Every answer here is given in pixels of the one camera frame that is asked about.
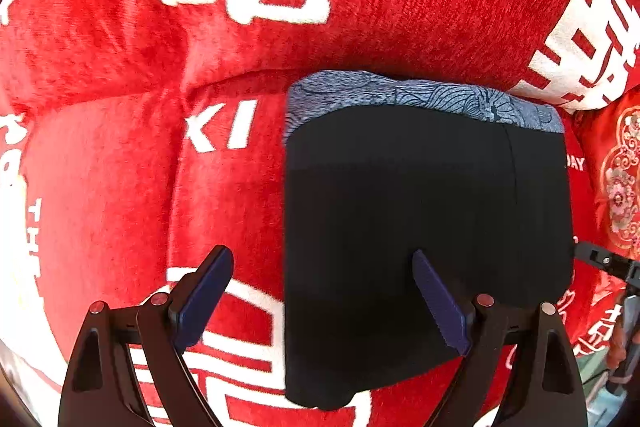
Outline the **person's right hand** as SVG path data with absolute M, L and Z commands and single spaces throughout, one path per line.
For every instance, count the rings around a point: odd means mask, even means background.
M 620 305 L 620 312 L 624 312 L 623 303 L 618 300 L 617 304 Z M 605 355 L 605 365 L 610 371 L 615 371 L 620 363 L 626 360 L 626 342 L 627 336 L 624 332 L 624 317 L 620 314 L 615 322 L 610 342 L 608 343 L 608 353 Z

